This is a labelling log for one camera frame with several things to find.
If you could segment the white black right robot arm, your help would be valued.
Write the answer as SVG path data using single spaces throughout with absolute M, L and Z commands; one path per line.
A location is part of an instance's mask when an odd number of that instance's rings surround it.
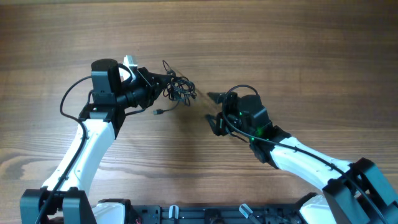
M 217 115 L 206 116 L 215 135 L 248 143 L 261 163 L 290 172 L 321 190 L 321 195 L 299 206 L 307 223 L 397 223 L 397 193 L 373 161 L 335 159 L 304 145 L 272 123 L 258 94 L 207 95 L 221 105 Z

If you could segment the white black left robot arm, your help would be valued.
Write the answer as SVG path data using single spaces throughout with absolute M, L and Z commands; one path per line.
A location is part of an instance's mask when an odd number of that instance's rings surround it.
M 23 223 L 140 223 L 131 201 L 105 199 L 91 206 L 91 184 L 99 164 L 131 114 L 139 114 L 178 78 L 167 63 L 164 75 L 138 67 L 127 55 L 123 62 L 110 58 L 91 64 L 93 88 L 77 117 L 75 138 L 53 174 L 39 189 L 27 189 L 21 197 Z

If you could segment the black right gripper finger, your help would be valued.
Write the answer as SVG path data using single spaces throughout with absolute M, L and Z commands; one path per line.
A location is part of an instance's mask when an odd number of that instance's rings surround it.
M 211 130 L 216 136 L 227 135 L 226 123 L 221 113 L 218 113 L 216 116 L 206 114 L 205 118 L 208 121 Z
M 228 101 L 228 95 L 226 92 L 216 93 L 216 92 L 208 92 L 208 97 L 211 101 L 213 101 L 216 105 L 226 103 Z

